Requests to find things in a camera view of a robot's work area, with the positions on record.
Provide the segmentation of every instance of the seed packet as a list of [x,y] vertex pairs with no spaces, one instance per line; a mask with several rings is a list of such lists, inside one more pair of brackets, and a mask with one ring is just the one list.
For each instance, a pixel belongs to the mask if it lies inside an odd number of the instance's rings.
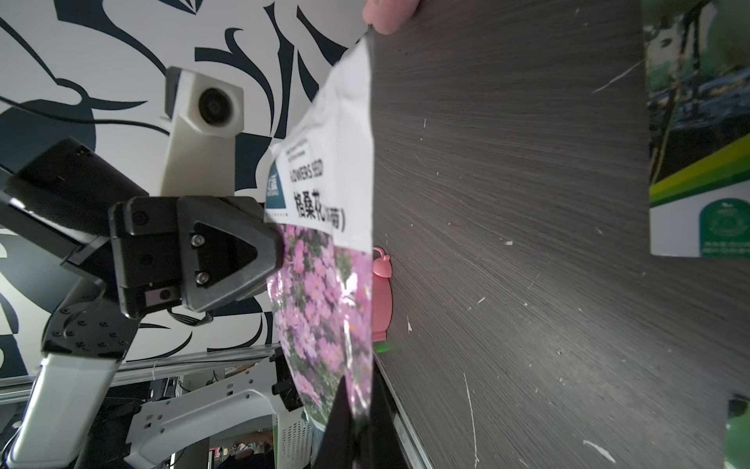
[[268,278],[279,341],[311,420],[324,428],[341,377],[355,419],[372,387],[373,136],[367,38],[331,70],[271,148],[265,219],[284,240]]

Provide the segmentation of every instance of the wood grain surface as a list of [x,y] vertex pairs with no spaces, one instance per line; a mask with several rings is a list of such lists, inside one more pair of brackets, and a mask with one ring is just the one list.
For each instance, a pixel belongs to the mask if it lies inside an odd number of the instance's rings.
[[477,467],[722,467],[750,265],[649,253],[643,65],[593,93],[638,4],[423,0],[376,40],[382,360],[435,468],[475,464],[464,374]]

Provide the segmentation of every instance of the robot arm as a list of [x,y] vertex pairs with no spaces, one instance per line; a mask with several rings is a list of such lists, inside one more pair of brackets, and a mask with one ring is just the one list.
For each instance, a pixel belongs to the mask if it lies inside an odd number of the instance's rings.
[[260,206],[233,197],[242,90],[173,68],[166,114],[159,197],[72,139],[0,195],[2,224],[82,278],[47,324],[42,369],[5,458],[11,469],[65,467],[79,455],[146,314],[216,308],[263,289],[280,266],[281,238]]

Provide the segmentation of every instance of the black and white mural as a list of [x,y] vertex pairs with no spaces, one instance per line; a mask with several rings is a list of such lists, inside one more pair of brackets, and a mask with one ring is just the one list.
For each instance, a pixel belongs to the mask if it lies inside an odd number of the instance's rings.
[[[158,131],[164,72],[174,65],[244,89],[235,188],[262,202],[269,145],[299,121],[365,30],[362,2],[349,0],[0,2],[0,95],[88,122],[0,102],[0,163],[18,170],[72,136],[154,193],[167,147]],[[98,122],[104,119],[151,128]],[[0,229],[0,380],[38,373],[44,325],[75,280],[54,256]],[[220,308],[200,327],[150,314],[126,360],[276,342],[269,311],[264,294]]]

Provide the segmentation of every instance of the pink object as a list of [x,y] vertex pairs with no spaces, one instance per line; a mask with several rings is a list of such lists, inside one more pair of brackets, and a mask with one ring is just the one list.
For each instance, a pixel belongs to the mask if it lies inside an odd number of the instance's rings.
[[392,35],[417,9],[419,0],[367,0],[362,18],[382,35]]
[[381,248],[373,249],[380,253],[380,257],[373,260],[373,342],[380,342],[386,339],[393,317],[393,295],[389,280],[393,270],[391,256]]

